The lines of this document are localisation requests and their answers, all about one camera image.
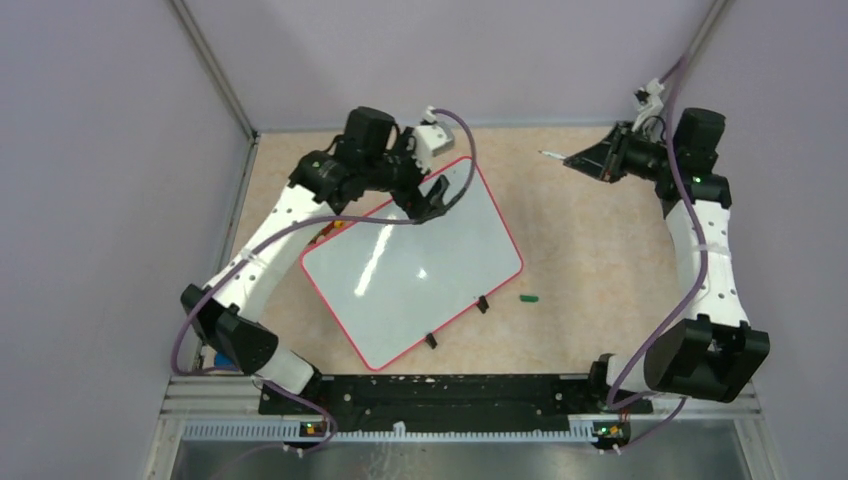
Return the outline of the pink framed whiteboard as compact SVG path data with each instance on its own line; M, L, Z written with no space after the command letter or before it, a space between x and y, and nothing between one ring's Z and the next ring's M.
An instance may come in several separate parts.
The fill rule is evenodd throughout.
M300 265L362 363L377 372L517 277L524 260L480 167L461 157L428 177L463 184L444 216L398 225L387 201L307 249Z

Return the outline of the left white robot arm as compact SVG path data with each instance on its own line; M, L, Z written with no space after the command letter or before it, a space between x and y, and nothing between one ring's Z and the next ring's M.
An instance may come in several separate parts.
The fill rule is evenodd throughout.
M388 220L390 226L425 223L450 209L445 177L428 192L421 190L433 160L455 144L440 113L428 107L417 125L402 128L381 110L353 109L328 147L297 162L244 247L205 284L191 284L182 293L198 337L237 371L283 388L283 401L297 413L319 404L319 373L262 324L265 306L308 244L331 223L350 221L345 209L365 193L387 193L401 209L400 218Z

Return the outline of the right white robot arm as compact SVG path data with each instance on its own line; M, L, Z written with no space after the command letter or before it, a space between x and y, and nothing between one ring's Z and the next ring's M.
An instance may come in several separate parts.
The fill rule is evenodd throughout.
M589 404L612 412L629 395L677 394L734 401L770 353L770 338L752 328L735 282L728 233L732 196L714 173L726 118L687 108L669 142L619 122L565 166L613 184L627 175L650 181L660 201L683 298L631 357L605 354L586 385Z

